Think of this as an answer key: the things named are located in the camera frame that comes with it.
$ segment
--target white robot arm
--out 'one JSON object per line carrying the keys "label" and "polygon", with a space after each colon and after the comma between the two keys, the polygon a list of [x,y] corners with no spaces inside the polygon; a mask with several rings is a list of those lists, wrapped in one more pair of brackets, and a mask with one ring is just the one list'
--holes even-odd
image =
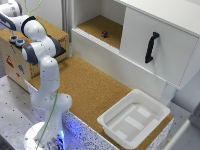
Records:
{"label": "white robot arm", "polygon": [[[30,64],[40,66],[41,87],[31,98],[34,107],[46,110],[46,122],[35,137],[41,140],[41,147],[48,147],[47,143],[62,131],[62,113],[72,106],[70,95],[58,94],[57,103],[54,106],[56,94],[60,86],[60,75],[57,61],[53,58],[61,52],[59,42],[51,36],[47,36],[44,27],[35,19],[22,15],[22,9],[15,0],[0,0],[0,23],[13,31],[22,32],[26,37],[33,40],[33,43],[22,47],[22,55]],[[50,114],[55,107],[51,120],[47,123]]]}

